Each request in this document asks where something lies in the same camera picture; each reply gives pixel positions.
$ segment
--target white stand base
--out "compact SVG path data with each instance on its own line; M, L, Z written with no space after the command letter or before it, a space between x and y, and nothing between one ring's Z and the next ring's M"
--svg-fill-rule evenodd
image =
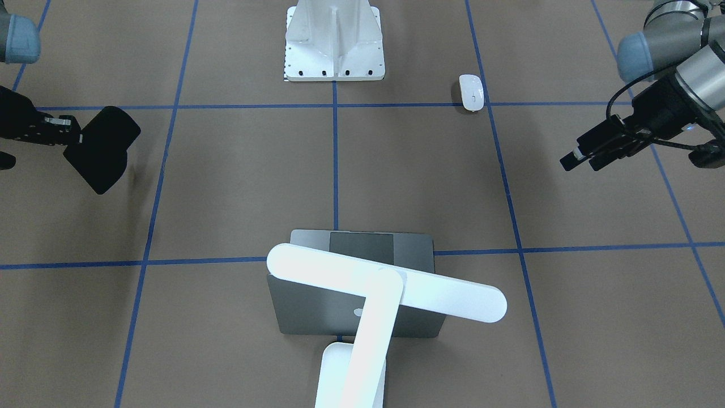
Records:
M347 367L350 364L351 355L352 344L335 342L325 348L325 352L322 354L315 408L340 408L342 388L345 378L347 378ZM383 372L380 374L373 408L383 408L384 390L385 364L383 364Z
M380 10L368 0L299 0L287 10L286 81L385 77Z

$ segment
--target blue tape line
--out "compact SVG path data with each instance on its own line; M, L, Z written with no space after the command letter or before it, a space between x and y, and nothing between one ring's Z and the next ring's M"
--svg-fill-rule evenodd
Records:
M614 56L614 59L616 60L617 52L614 50L614 45L612 45L612 40L611 40L611 37L609 36L609 32L607 31L607 27L604 24L602 15L599 13L599 7L597 7L597 2L595 0L590 0L590 1L592 3L592 6L594 7L594 12L597 13L597 18L599 19L599 22L602 26L604 35L605 35L605 37L607 37L607 42L609 43L610 50L612 51L612 55ZM629 90L629 97L634 98L634 95L632 94L631 89ZM652 151L652 155L654 155L654 157L655 157L655 162L657 162L657 167L660 169L660 175L662 176L662 180L664 180L664 182L665 182L665 186L667 187L667 193L670 195L672 204L674 205L675 211L677 212L677 217L679 218L680 224L682 225L682 229L684 230L684 234L687 237L687 242L689 243L689 246L692 249L692 255L695 257L695 262L697 263L697 267L700 269L700 274L703 276L703 279L705 280L705 285L708 288L708 292L710 293L710 297L713 300L715 309L718 312L718 315L720 316L720 323L723 325L723 328L725 328L725 313L723 312L722 306L720 305L720 301L718 300L718 297L715 294L715 290L713 289L712 283L710 282L710 277L708 276L708 273L705 270L705 266L703 265L702 261L700 260L700 254L697 252L697 245L695 244L695 241L692 239L692 235L689 233L689 228L687 226L687 222L685 221L684 216L682 215L682 210L680 209L679 203L677 202L677 197L675 197L675 193L672 190L672 186L670 185L669 178L667 177L665 168L662 165L660 156L657 153L657 149L655 149L655 146L650 145L650 150Z
M491 106L607 106L604 101L563 101L563 102L490 102ZM614 105L627 105L628 102L614 102Z
M133 334L136 330L136 319L138 318L138 307L141 304L141 293L144 289L144 278L146 276L146 262L149 260L149 254L151 252L151 243L154 237L154 227L156 224L156 216L159 210L159 202L161 200L161 189L164 184L166 160L169 157L169 146L171 145L171 138L174 132L174 125L176 122L176 113L178 112L179 99L181 98L181 89L183 87L184 73L186 72L186 63L189 59L189 49L191 48L191 37L194 34L194 24L196 22L196 11L199 8L199 0L194 0L194 8L191 11L191 22L188 27L188 35L186 37L186 48L184 49L183 60L181 62L181 71L179 73L178 84L176 86L176 97L174 99L174 108L171 113L171 122L169 124L169 131L166 136L166 145L164 146L164 157L161 161L161 169L159 170L159 181L156 188L156 196L154 199L154 207L151 214L151 221L149 222L149 235L146 239L146 248L144 250L144 265L141 266L141 273L138 276L138 286L136 287L136 298L133 302L133 311L131 312L131 322L128 328L128 338L126 339L126 348L123 354L123 364L121 365L121 374L118 380L118 389L116 391L115 408L120 408L121 399L123 397L123 387L125 385L126 372L128 370L128 361L131 357L131 346L133 344Z
M19 269L63 269L63 268L99 268L106 266L140 266L143 261L101 261L101 262L54 262L49 264L9 264L0 265L0 270Z
M337 231L340 228L340 208L339 208L339 173L338 164L339 156L337 149L337 81L332 81L332 172L333 172L333 229Z
M585 251L607 251L607 250L638 250L638 249L665 249L665 248L689 248L685 242L671 244L633 244L633 245L593 245L574 247L551 247L551 248L524 248L524 253L551 253L551 252L585 252Z
M725 242L696 242L698 248L725 248ZM521 248L523 253L556 253L556 252L586 252L611 250L653 250L690 248L687 242L673 242L666 244L632 244L632 245L591 245L571 247L543 247ZM503 249L474 249L474 250L437 250L434 256L476 256L499 255L519 253L517 248ZM99 268L107 266L140 266L146 265L184 265L184 264L234 264L243 262L266 262L266 256L238 256L230 258L193 258L193 259L154 259L149 261L99 261L99 262L54 262L48 264L0 264L0 270L22 269L63 269L63 268Z
M339 107L451 107L463 106L454 102L422 102L422 103L341 103Z
M489 102L491 106L606 106L606 101L562 101L562 102ZM629 106L629 102L615 102L614 105ZM386 103L386 104L338 104L337 107L451 107L463 106L460 103ZM172 110L174 105L119 105L123 110ZM98 106L40 106L40 111L53 110L101 110ZM179 105L177 109L314 109L335 108L333 104L269 104L269 105Z
M695 257L695 262L697 263L697 267L700 268L700 274L703 276L703 279L705 280L705 286L708 288L708 292L710 293L710 297L713 299L713 303L715 304L715 310L717 310L718 315L720 316L720 323L723 325L723 328L725 328L725 314L723 313L722 306L720 305L720 301L718 301L718 296L715 294L715 289L713 288L713 284L710 282L710 277L708 276L707 271L705 270L705 266L703 265L703 262L700 260L700 254L697 252L697 247L695 246L695 241L692 240L692 235L689 233L689 228L687 227L687 222L684 220L684 215L682 214L682 210L680 209L679 204L677 203L677 198L675 197L674 190L672 190L672 186L670 185L670 180L667 178L667 173L665 172L665 168L662 165L662 161L660 160L660 156L657 153L657 149L655 149L654 146L650 146L652 149L652 154L655 156L655 161L657 162L657 167L660 169L660 174L662 175L662 179L665 181L665 186L667 186L667 193L670 195L670 198L672 199L672 204L675 206L675 211L677 212L677 217L680 220L680 224L682 224L682 229L684 230L685 236L687 236L687 242L689 242L689 246L692 249L692 255Z
M599 12L599 7L597 7L597 2L595 0L590 0L590 1L592 3L592 7L594 7L594 13L597 14L597 19L599 20L599 25L602 26L602 31L604 31L605 37L607 37L607 44L609 44L609 50L612 51L614 60L617 60L617 51L614 49L614 44L612 43L612 38L609 36L609 31L607 31L607 26L604 24L604 19L602 18L602 14ZM627 93L629 94L629 99L634 99L634 94L632 93L631 88L627 89Z
M471 37L473 38L473 48L476 50L476 60L478 61L478 69L481 74L481 82L484 86L484 100L486 101L486 107L489 113L489 120L491 122L491 131L494 137L494 144L496 146L496 156L498 157L499 166L501 169L501 178L503 180L504 190L506 192L506 201L508 204L509 215L511 217L511 224L513 226L513 234L516 240L516 249L518 250L519 261L521 262L521 271L523 272L523 281L526 284L526 294L529 298L529 307L531 309L531 318L534 321L534 331L536 332L536 341L539 344L539 354L541 355L542 367L544 369L544 376L546 377L547 389L549 391L549 400L552 408L557 408L556 396L554 394L554 386L551 380L551 374L549 371L549 362L546 357L546 349L544 348L544 339L541 333L541 327L539 326L539 315L537 313L536 303L534 302L534 293L531 290L531 282L529 281L529 271L526 267L526 259L524 258L521 236L518 231L518 224L516 222L516 214L513 208L513 201L511 199L511 191L509 190L508 178L506 177L506 168L504 166L503 155L501 153L501 145L498 139L498 132L496 129L496 121L494 119L493 109L490 103L489 90L486 83L486 74L484 71L483 60L481 59L481 52L479 49L479 41L476 37L476 27L473 24L473 15L471 14L471 3L469 0L465 0L465 8L468 13L468 24L471 27Z
M48 9L50 8L50 1L46 1L46 6L43 8L43 13L41 14L41 19L38 21L38 32L40 32L43 29L43 24L45 23L45 17L48 15ZM20 79L22 79L23 73L25 73L25 66L28 64L22 64L20 66L20 70L17 71L17 76L15 77L15 83L12 84L12 91L17 91L17 87L20 85Z
M277 104L261 104L261 105L179 105L178 109L299 109L299 108L316 108L316 107L332 107L328 103L277 103Z
M518 253L518 249L435 250L433 256L496 255L501 253Z
M696 242L698 248L725 247L725 242Z
M101 110L105 106L39 106L37 110L51 112L53 110ZM121 105L117 106L123 110L169 110L173 105Z
M148 265L191 265L191 264L240 264L266 262L266 256L239 256L230 258L196 258L196 259L156 259L146 262Z
M121 398L123 397L123 386L126 382L126 372L128 371L128 360L131 357L131 344L133 342L133 334L136 331L136 320L138 319L138 307L141 305L141 291L144 289L144 279L146 278L146 265L141 266L141 273L138 274L138 284L136 284L136 296L133 298L133 310L131 312L131 322L128 327L128 336L126 338L126 347L123 351L123 363L121 364L121 376L118 379L118 389L116 390L115 408L120 408Z

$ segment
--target black cable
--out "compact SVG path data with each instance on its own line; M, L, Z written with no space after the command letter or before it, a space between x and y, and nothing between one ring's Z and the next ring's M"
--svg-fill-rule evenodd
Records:
M654 70L649 73L644 74L643 76L638 77L637 79L634 79L633 81L629 82L627 85L619 89L614 96L609 99L609 102L607 103L607 120L610 121L616 128L619 128L619 130L626 136L637 140L638 142L644 142L644 143L652 143L652 144L659 144L660 146L667 146L667 147L674 147L676 149L683 149L683 150L691 150L695 152L703 151L703 148L701 146L693 146L690 144L682 144L682 143L675 143L675 142L668 142L666 140L657 139L656 137L641 137L638 134L635 134L633 131L630 131L626 127L622 126L618 121L614 120L614 117L612 116L612 106L614 106L614 102L624 93L627 92L628 89L633 87L634 85L637 85L638 83L642 82L643 80L649 78L650 76L657 75L664 70L668 70L676 65L679 65L680 62L673 62L670 65L665 66L664 68L660 68L659 70Z

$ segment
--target wireless mouse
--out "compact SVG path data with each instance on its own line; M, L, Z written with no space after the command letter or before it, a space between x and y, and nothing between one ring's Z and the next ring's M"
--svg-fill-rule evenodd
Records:
M464 74L458 77L458 83L460 83L463 107L471 112L483 109L484 85L481 83L481 79L475 75Z

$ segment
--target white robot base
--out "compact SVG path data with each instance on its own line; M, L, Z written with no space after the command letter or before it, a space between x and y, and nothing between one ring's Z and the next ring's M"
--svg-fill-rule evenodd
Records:
M287 10L286 81L380 81L380 10L368 0L299 0Z

